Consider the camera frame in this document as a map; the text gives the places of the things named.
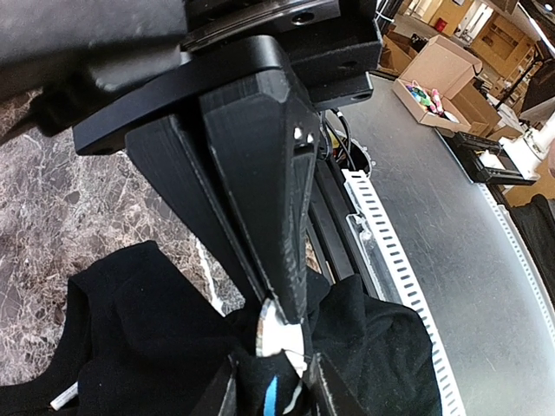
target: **open cardboard box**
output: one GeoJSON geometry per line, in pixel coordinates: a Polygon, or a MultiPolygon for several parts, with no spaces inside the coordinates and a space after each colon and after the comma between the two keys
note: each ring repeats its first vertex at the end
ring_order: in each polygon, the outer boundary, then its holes
{"type": "Polygon", "coordinates": [[[383,52],[380,65],[382,70],[392,75],[402,73],[418,55],[411,47],[409,37],[389,32],[383,37],[383,52]]]}
{"type": "Polygon", "coordinates": [[[408,65],[393,83],[393,92],[399,97],[416,120],[427,126],[443,127],[453,132],[468,133],[472,123],[451,102],[476,74],[482,70],[482,62],[463,48],[443,36],[429,40],[420,54],[408,65]],[[413,81],[431,91],[437,89],[443,108],[454,115],[455,123],[424,110],[407,90],[413,81]]]}
{"type": "Polygon", "coordinates": [[[501,121],[497,110],[474,88],[470,81],[451,100],[471,125],[469,133],[487,137],[501,121]]]}

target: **blue stripe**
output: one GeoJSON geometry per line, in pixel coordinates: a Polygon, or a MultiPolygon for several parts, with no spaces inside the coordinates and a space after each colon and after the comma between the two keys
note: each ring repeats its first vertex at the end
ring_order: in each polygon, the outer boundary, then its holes
{"type": "Polygon", "coordinates": [[[276,402],[278,401],[278,377],[274,377],[266,390],[264,401],[264,416],[276,416],[276,402]]]}

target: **black cable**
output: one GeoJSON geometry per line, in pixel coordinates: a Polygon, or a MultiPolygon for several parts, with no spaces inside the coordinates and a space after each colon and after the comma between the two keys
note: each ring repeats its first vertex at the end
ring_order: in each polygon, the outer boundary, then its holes
{"type": "Polygon", "coordinates": [[[351,151],[351,133],[350,133],[350,126],[347,122],[347,119],[343,115],[343,113],[338,108],[332,108],[331,112],[339,119],[341,125],[343,126],[343,130],[345,131],[345,136],[347,137],[347,150],[349,150],[349,154],[351,151]]]}
{"type": "MultiPolygon", "coordinates": [[[[329,121],[326,120],[326,121],[325,121],[325,124],[326,124],[326,127],[327,127],[331,132],[334,131],[333,126],[330,124],[329,121]]],[[[353,158],[351,157],[350,153],[347,151],[347,147],[346,147],[345,144],[343,143],[343,140],[341,140],[341,138],[337,137],[337,141],[339,142],[339,146],[341,146],[341,148],[345,151],[345,156],[347,157],[347,161],[349,162],[351,168],[352,168],[353,170],[356,170],[355,162],[353,161],[353,158]]]]}
{"type": "Polygon", "coordinates": [[[331,141],[330,133],[328,132],[328,129],[326,128],[326,126],[324,124],[325,121],[326,121],[326,113],[325,113],[325,111],[322,111],[320,113],[320,129],[322,131],[325,146],[326,146],[326,149],[325,149],[326,153],[325,153],[323,159],[328,160],[331,157],[331,155],[333,154],[333,143],[331,141]]]}

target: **black cloth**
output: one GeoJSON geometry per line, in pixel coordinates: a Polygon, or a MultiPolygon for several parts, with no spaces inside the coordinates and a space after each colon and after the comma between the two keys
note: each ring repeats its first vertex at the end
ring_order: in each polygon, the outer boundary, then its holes
{"type": "Polygon", "coordinates": [[[555,304],[555,216],[552,201],[535,195],[529,204],[511,209],[539,274],[555,304]]]}
{"type": "MultiPolygon", "coordinates": [[[[431,343],[414,311],[370,299],[358,276],[330,287],[311,271],[307,283],[308,353],[330,359],[368,414],[441,414],[431,343]]],[[[189,414],[229,354],[238,414],[260,414],[274,379],[280,414],[298,380],[283,354],[252,356],[257,320],[252,309],[222,318],[155,243],[119,250],[69,279],[52,363],[29,383],[0,387],[0,416],[52,414],[50,401],[76,380],[78,400],[56,414],[189,414]]],[[[306,410],[307,396],[297,404],[306,410]]]]}

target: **white tag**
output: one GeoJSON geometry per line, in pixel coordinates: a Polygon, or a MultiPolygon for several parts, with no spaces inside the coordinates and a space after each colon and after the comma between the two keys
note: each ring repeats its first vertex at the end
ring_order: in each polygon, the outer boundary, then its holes
{"type": "Polygon", "coordinates": [[[77,396],[77,381],[68,390],[60,394],[54,400],[50,402],[50,405],[54,410],[60,410],[62,407],[66,406],[70,400],[77,396]]]}

